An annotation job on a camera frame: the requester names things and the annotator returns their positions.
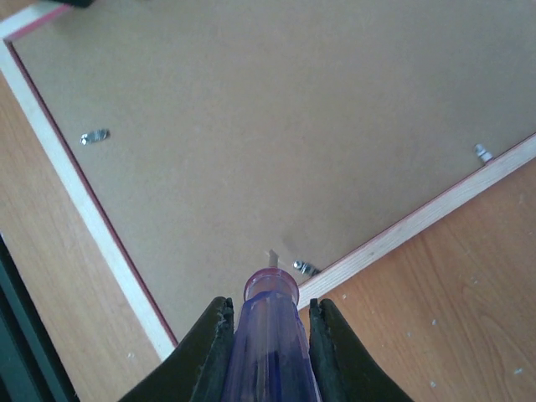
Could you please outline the purple red screwdriver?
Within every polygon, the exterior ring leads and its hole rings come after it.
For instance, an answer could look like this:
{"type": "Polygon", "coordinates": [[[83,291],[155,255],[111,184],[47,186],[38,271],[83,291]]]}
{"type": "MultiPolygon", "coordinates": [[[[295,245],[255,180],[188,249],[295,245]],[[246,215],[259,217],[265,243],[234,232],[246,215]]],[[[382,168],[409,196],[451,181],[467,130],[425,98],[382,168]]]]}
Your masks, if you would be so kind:
{"type": "Polygon", "coordinates": [[[223,401],[320,401],[299,318],[296,281],[269,263],[245,284],[244,303],[227,368],[223,401]]]}

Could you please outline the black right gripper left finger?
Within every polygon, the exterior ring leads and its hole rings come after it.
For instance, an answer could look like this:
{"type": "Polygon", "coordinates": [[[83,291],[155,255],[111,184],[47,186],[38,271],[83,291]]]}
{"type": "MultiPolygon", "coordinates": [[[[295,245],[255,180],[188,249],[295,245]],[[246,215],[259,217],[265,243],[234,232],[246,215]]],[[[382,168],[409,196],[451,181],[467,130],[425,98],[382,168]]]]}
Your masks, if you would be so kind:
{"type": "Polygon", "coordinates": [[[215,297],[173,352],[122,401],[219,401],[234,344],[234,306],[215,297]]]}

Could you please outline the pink picture frame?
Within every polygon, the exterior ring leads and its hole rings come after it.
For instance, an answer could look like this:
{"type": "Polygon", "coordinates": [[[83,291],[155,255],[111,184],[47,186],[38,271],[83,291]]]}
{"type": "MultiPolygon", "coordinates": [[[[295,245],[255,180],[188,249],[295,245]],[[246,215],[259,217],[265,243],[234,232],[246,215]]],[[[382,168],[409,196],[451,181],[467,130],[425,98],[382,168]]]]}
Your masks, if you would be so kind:
{"type": "Polygon", "coordinates": [[[41,1],[1,70],[160,358],[271,250],[305,306],[535,156],[532,1],[41,1]]]}

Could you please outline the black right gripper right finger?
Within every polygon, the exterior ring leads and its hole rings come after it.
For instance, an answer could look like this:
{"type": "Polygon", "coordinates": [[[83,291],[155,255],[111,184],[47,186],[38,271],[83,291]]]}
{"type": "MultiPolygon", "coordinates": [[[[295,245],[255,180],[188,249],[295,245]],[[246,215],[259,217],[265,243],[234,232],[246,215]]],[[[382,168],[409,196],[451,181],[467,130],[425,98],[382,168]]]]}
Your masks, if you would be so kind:
{"type": "Polygon", "coordinates": [[[330,299],[309,306],[309,355],[324,401],[410,401],[330,299]]]}

